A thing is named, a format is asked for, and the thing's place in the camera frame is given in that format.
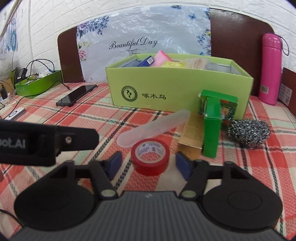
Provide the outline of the gold cardboard box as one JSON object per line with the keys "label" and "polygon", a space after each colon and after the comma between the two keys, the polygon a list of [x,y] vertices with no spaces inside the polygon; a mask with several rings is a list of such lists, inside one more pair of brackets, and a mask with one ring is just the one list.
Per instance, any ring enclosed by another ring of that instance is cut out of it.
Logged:
{"label": "gold cardboard box", "polygon": [[199,159],[202,153],[204,140],[204,117],[190,113],[181,137],[178,141],[178,151],[190,160]]}

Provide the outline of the red tape roll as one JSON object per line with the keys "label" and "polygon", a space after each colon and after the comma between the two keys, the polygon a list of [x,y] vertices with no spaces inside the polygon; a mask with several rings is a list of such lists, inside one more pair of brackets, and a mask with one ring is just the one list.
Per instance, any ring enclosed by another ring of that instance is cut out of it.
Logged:
{"label": "red tape roll", "polygon": [[144,176],[158,176],[168,167],[170,150],[163,141],[147,138],[132,147],[131,158],[136,172]]}

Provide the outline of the translucent plastic toothbrush case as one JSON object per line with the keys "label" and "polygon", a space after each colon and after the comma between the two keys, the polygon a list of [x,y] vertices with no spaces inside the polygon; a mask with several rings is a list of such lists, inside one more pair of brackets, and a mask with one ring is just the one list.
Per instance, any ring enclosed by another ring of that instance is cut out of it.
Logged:
{"label": "translucent plastic toothbrush case", "polygon": [[137,142],[146,138],[154,138],[173,128],[186,123],[190,111],[180,110],[157,120],[132,128],[117,137],[117,145],[121,148],[131,148]]}

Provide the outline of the plain green box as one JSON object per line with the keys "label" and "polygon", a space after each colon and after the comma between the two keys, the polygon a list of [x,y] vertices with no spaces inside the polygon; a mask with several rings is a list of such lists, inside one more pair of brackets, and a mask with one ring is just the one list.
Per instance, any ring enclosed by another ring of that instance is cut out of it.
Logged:
{"label": "plain green box", "polygon": [[204,112],[203,156],[215,158],[221,130],[220,99],[208,97]]}

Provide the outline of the white power bank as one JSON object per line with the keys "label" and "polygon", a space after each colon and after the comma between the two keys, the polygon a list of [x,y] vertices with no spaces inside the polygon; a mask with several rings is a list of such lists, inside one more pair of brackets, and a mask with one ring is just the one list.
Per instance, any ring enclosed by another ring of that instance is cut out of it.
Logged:
{"label": "white power bank", "polygon": [[17,108],[12,113],[10,113],[4,120],[15,121],[17,118],[22,116],[26,110],[24,108]]}

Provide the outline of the green plastic tray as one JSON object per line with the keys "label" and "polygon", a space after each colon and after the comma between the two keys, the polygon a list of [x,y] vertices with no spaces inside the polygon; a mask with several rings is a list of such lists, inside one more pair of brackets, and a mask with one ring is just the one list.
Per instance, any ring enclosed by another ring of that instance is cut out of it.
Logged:
{"label": "green plastic tray", "polygon": [[21,97],[34,98],[62,82],[62,72],[59,70],[37,80],[23,80],[17,83],[15,85],[16,93]]}

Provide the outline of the black smartphone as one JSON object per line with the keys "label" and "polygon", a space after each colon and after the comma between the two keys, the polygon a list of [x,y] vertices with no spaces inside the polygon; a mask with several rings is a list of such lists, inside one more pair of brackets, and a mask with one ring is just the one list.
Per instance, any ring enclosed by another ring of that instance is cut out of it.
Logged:
{"label": "black smartphone", "polygon": [[72,92],[70,92],[68,95],[60,99],[56,102],[56,106],[61,107],[71,107],[73,106],[79,99],[81,99],[83,96],[91,92],[97,88],[96,84],[93,85],[83,85]]}

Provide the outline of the steel wool scrubber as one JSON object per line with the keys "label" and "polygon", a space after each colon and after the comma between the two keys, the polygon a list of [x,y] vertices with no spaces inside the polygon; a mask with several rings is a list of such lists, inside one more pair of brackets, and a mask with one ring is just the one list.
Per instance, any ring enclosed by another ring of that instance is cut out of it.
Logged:
{"label": "steel wool scrubber", "polygon": [[271,129],[262,120],[232,120],[228,124],[227,134],[243,147],[255,149],[266,142],[271,135]]}

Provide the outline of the red plaid bed sheet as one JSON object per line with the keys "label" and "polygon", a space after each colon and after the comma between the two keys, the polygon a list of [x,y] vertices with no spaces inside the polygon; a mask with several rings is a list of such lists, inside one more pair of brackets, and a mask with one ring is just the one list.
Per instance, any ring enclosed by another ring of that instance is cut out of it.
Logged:
{"label": "red plaid bed sheet", "polygon": [[[95,150],[64,152],[57,157],[57,163],[73,160],[78,165],[84,165],[90,160],[107,159],[121,150],[121,169],[112,181],[118,192],[182,189],[185,180],[175,165],[182,126],[137,146],[135,152],[144,162],[157,162],[164,154],[162,148],[152,148],[152,144],[162,142],[170,149],[166,171],[158,176],[144,176],[133,168],[133,150],[121,149],[117,145],[117,137],[131,128],[162,118],[165,113],[114,106],[106,84],[100,84],[70,108],[56,106],[56,102],[67,93],[63,85],[58,85],[33,99],[15,97],[8,110],[24,108],[20,121],[96,129],[100,142]],[[222,132],[217,155],[209,162],[213,165],[234,162],[279,194],[283,214],[277,229],[285,237],[292,238],[295,236],[295,119],[284,105],[270,106],[256,97],[250,99],[245,117],[268,123],[271,134],[266,143],[257,149],[244,149]]]}

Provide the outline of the green patterned box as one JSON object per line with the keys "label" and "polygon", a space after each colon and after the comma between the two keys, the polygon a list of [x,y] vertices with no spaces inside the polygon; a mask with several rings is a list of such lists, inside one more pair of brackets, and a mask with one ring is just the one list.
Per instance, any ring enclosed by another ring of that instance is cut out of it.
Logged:
{"label": "green patterned box", "polygon": [[221,112],[221,128],[227,130],[228,123],[234,119],[234,114],[237,108],[238,98],[232,95],[223,94],[211,90],[202,90],[199,94],[200,106],[199,114],[206,114],[207,101],[210,98],[217,98],[220,100],[220,112]]}

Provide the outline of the light green cardboard box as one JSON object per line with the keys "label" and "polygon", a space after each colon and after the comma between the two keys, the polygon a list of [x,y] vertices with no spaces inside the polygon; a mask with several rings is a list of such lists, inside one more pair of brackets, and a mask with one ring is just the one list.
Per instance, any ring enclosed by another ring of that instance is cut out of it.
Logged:
{"label": "light green cardboard box", "polygon": [[126,67],[133,59],[144,60],[148,54],[127,57],[106,67],[112,102],[117,106],[176,112],[197,112],[199,94],[211,90],[238,98],[235,118],[243,118],[252,91],[253,78],[231,59],[203,56],[228,72],[175,67]]}

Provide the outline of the white cotton gloves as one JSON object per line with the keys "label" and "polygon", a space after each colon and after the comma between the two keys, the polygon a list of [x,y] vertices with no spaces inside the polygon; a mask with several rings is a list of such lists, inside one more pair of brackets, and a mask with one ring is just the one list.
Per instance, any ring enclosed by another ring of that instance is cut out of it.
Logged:
{"label": "white cotton gloves", "polygon": [[189,59],[181,60],[180,63],[185,68],[205,69],[209,63],[209,60],[206,58],[189,58]]}

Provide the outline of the yellow small box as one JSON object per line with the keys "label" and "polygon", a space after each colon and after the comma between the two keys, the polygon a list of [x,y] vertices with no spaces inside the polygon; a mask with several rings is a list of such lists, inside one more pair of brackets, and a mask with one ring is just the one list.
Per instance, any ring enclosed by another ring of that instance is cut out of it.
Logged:
{"label": "yellow small box", "polygon": [[185,68],[186,63],[182,61],[165,61],[162,65],[165,68]]}

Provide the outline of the pink thermos bottle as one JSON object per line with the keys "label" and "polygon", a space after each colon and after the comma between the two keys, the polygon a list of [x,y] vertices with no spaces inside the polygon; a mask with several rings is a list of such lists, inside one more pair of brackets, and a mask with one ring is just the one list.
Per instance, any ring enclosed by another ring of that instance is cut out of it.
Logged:
{"label": "pink thermos bottle", "polygon": [[286,40],[280,35],[265,33],[262,37],[262,69],[259,100],[269,105],[276,105],[280,89],[282,56],[288,56],[283,44]]}

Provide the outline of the blue small box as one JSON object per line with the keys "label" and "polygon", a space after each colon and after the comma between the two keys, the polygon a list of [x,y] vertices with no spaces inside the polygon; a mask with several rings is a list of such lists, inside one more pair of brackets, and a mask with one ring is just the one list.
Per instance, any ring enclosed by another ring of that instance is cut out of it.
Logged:
{"label": "blue small box", "polygon": [[148,56],[145,60],[138,63],[138,67],[149,67],[154,63],[154,58],[152,56]]}

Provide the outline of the brown cardboard box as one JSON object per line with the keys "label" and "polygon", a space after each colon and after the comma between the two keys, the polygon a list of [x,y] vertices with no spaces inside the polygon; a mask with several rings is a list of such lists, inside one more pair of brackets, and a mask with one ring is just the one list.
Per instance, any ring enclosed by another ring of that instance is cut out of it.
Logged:
{"label": "brown cardboard box", "polygon": [[290,112],[293,114],[295,114],[296,108],[295,88],[296,73],[287,68],[283,68],[278,100],[281,101],[286,107],[288,107]]}

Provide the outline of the floral Beautiful Day bag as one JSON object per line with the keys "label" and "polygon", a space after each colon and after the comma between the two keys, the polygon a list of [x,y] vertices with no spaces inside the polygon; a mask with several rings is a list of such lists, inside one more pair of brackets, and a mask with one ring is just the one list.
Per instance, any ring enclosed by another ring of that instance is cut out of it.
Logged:
{"label": "floral Beautiful Day bag", "polygon": [[138,54],[210,56],[210,9],[159,4],[116,11],[80,24],[76,43],[86,82],[105,82],[107,66]]}

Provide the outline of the dark brown headboard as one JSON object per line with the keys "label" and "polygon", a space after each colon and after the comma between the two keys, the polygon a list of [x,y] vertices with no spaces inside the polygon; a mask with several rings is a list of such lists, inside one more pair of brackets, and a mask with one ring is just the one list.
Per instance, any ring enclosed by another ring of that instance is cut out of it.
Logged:
{"label": "dark brown headboard", "polygon": [[[234,60],[253,77],[251,95],[258,96],[262,66],[262,36],[273,33],[265,22],[233,11],[210,8],[212,55]],[[66,83],[82,82],[76,27],[57,38],[60,66]]]}

